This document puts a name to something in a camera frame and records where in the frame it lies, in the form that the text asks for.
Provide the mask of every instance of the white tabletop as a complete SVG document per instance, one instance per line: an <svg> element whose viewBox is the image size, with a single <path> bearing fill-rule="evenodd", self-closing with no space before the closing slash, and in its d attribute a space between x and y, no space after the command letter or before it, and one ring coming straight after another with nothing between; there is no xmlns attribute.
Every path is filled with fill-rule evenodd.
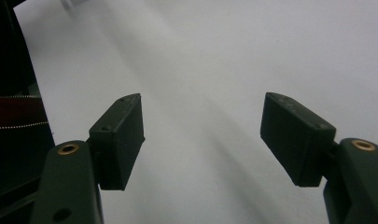
<svg viewBox="0 0 378 224"><path fill-rule="evenodd" d="M378 144L378 1L27 0L15 8L56 144L142 94L146 142L105 223L328 223L259 136L264 94Z"/></svg>

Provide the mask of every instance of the dark fabric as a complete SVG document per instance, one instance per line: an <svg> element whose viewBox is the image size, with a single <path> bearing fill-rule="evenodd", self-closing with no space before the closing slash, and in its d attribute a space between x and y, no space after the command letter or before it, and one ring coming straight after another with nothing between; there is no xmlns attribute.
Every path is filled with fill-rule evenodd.
<svg viewBox="0 0 378 224"><path fill-rule="evenodd" d="M0 98L0 127L47 121L40 98Z"/></svg>
<svg viewBox="0 0 378 224"><path fill-rule="evenodd" d="M13 95L35 82L35 71L13 10L20 1L0 0L0 95Z"/></svg>
<svg viewBox="0 0 378 224"><path fill-rule="evenodd" d="M47 121L40 98L0 98L0 127ZM47 154L53 148L47 123L0 129L0 211L36 192ZM8 213L0 223L29 223L32 203Z"/></svg>

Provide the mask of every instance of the white surface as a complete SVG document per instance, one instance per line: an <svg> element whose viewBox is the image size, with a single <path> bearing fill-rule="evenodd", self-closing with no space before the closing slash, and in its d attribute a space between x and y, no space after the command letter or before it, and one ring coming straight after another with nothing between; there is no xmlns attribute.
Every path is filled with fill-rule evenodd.
<svg viewBox="0 0 378 224"><path fill-rule="evenodd" d="M378 1L87 0L16 7L57 144L142 94L146 142L105 223L328 223L259 137L266 91L378 143Z"/></svg>

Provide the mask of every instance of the brass screw insert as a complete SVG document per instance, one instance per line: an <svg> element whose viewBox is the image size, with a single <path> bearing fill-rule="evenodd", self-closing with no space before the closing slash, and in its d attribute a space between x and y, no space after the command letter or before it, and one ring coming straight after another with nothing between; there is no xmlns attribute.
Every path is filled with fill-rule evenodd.
<svg viewBox="0 0 378 224"><path fill-rule="evenodd" d="M78 149L78 144L69 144L58 149L58 154L60 154L61 156L66 156L75 153Z"/></svg>
<svg viewBox="0 0 378 224"><path fill-rule="evenodd" d="M370 142L366 142L366 141L363 141L363 140L353 140L351 143L352 143L352 145L354 145L354 147L357 147L358 149L362 149L362 150L365 150L365 151L374 151L375 150L375 145L373 145Z"/></svg>

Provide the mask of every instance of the screw hole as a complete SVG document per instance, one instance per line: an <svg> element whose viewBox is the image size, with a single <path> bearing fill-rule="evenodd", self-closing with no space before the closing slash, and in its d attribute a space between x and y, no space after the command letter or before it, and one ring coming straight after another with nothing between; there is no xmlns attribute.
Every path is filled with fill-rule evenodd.
<svg viewBox="0 0 378 224"><path fill-rule="evenodd" d="M67 218L69 218L71 214L72 214L72 211L70 211L69 208L63 208L63 209L58 210L54 214L54 216L52 217L52 220L55 222L62 222L66 220Z"/></svg>
<svg viewBox="0 0 378 224"><path fill-rule="evenodd" d="M58 154L63 155L63 156L69 155L69 154L76 152L78 150L78 148L79 148L79 146L76 145L76 144L66 145L66 146L61 147L58 150Z"/></svg>
<svg viewBox="0 0 378 224"><path fill-rule="evenodd" d="M317 128L320 128L320 129L327 129L327 128L328 128L328 125L326 125L326 124L321 124L321 123L316 124L315 126L316 126Z"/></svg>
<svg viewBox="0 0 378 224"><path fill-rule="evenodd" d="M352 141L352 145L354 145L354 147L357 147L359 149L362 149L362 150L366 150L366 151L374 151L375 150L375 146L369 142L365 142L365 141L362 141L362 140L354 140Z"/></svg>
<svg viewBox="0 0 378 224"><path fill-rule="evenodd" d="M112 127L110 125L106 125L106 126L102 127L102 131L110 131L110 129L112 129Z"/></svg>

